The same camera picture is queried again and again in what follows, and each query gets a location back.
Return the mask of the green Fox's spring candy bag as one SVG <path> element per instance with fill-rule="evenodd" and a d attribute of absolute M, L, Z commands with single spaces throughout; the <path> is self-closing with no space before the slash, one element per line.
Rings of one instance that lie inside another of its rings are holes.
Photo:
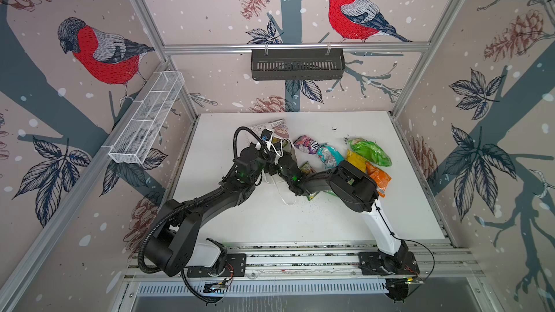
<path fill-rule="evenodd" d="M 300 168 L 299 168 L 300 172 L 302 172 L 304 175 L 311 175 L 316 173 L 315 169 L 313 169 L 313 167 L 310 165 L 309 162 L 305 162 Z"/>

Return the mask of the purple Fox's berries candy bag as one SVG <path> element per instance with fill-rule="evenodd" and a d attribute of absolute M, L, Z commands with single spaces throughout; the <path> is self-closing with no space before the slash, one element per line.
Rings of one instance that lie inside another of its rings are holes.
<path fill-rule="evenodd" d="M 295 140 L 293 146 L 297 150 L 309 155 L 316 155 L 320 148 L 318 141 L 307 135 L 301 135 L 297 140 Z"/>

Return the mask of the white printed paper bag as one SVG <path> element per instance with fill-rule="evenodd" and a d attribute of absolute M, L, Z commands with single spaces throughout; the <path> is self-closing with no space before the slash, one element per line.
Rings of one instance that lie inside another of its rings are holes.
<path fill-rule="evenodd" d="M 273 130 L 273 141 L 272 143 L 266 142 L 266 144 L 270 152 L 273 154 L 274 164 L 277 164 L 278 159 L 282 157 L 285 153 L 290 153 L 293 159 L 296 160 L 296 154 L 294 153 L 293 144 L 290 141 L 288 127 L 284 118 L 255 124 L 250 126 L 249 128 L 258 137 L 260 137 L 263 129 Z M 288 190 L 286 182 L 278 176 L 278 172 L 274 169 L 273 166 L 269 166 L 263 170 L 262 181 L 267 185 L 272 185 L 276 188 L 278 196 L 281 198 L 281 201 L 285 205 L 295 205 L 296 196 Z"/>

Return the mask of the teal candy bag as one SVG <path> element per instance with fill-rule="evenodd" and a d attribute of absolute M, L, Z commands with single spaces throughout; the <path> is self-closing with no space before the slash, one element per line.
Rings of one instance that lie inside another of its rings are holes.
<path fill-rule="evenodd" d="M 344 157 L 329 144 L 321 144 L 317 150 L 317 157 L 322 161 L 326 169 L 338 166 Z"/>

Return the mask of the yellow snack bag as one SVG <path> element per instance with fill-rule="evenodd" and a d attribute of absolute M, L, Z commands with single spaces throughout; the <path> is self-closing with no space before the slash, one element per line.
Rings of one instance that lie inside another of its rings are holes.
<path fill-rule="evenodd" d="M 367 160 L 364 157 L 360 156 L 359 154 L 351 150 L 348 150 L 346 160 L 355 168 L 362 171 L 363 173 L 367 172 Z"/>

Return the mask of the green snack bag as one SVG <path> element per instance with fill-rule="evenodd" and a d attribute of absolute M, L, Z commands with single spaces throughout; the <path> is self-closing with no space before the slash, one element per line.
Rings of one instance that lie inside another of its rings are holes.
<path fill-rule="evenodd" d="M 346 143 L 352 151 L 375 165 L 390 167 L 393 164 L 389 155 L 375 142 L 358 137 L 347 139 Z"/>
<path fill-rule="evenodd" d="M 332 191 L 323 191 L 323 192 L 314 192 L 314 193 L 311 193 L 311 194 L 309 194 L 306 198 L 307 198 L 309 201 L 312 201 L 316 196 L 318 196 L 318 195 L 320 195 L 320 194 L 327 194 L 327 195 L 330 195 L 330 196 L 337 197 L 337 195 L 336 195 L 334 192 L 332 192 Z"/>

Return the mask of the orange snack bag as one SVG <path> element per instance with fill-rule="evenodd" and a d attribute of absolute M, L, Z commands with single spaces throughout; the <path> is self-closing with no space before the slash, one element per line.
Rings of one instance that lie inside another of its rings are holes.
<path fill-rule="evenodd" d="M 391 181 L 391 177 L 382 169 L 374 166 L 369 162 L 366 162 L 366 169 L 369 177 L 373 179 L 377 184 L 378 194 L 381 197 L 385 197 L 385 192 L 387 190 L 388 184 Z"/>

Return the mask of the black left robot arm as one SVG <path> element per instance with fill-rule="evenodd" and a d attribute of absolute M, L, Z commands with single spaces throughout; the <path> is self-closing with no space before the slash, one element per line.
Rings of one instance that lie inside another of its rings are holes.
<path fill-rule="evenodd" d="M 228 250 L 213 239 L 199 242 L 200 228 L 247 201 L 271 158 L 268 150 L 251 144 L 234 159 L 217 189 L 186 202 L 171 199 L 162 205 L 139 245 L 140 270 L 146 274 L 164 272 L 169 277 L 189 267 L 204 267 L 211 274 L 224 272 Z"/>

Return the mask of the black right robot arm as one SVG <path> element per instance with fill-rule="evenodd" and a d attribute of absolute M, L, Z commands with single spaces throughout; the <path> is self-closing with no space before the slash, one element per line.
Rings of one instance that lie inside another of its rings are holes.
<path fill-rule="evenodd" d="M 347 208 L 362 214 L 378 247 L 378 269 L 384 274 L 399 272 L 406 265 L 408 246 L 396 236 L 382 213 L 378 186 L 374 179 L 344 160 L 319 173 L 302 173 L 290 155 L 277 160 L 277 173 L 296 196 L 332 192 Z"/>

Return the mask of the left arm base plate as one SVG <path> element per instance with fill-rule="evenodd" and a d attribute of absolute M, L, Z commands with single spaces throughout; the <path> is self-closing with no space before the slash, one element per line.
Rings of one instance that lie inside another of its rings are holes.
<path fill-rule="evenodd" d="M 212 267 L 188 267 L 186 275 L 191 278 L 244 277 L 246 264 L 246 254 L 221 254 Z"/>

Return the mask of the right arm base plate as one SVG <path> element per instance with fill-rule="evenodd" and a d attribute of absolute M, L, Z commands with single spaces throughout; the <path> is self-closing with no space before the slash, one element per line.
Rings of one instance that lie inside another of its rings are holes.
<path fill-rule="evenodd" d="M 408 252 L 402 260 L 379 251 L 358 253 L 359 266 L 364 276 L 416 276 L 420 269 L 413 252 Z"/>

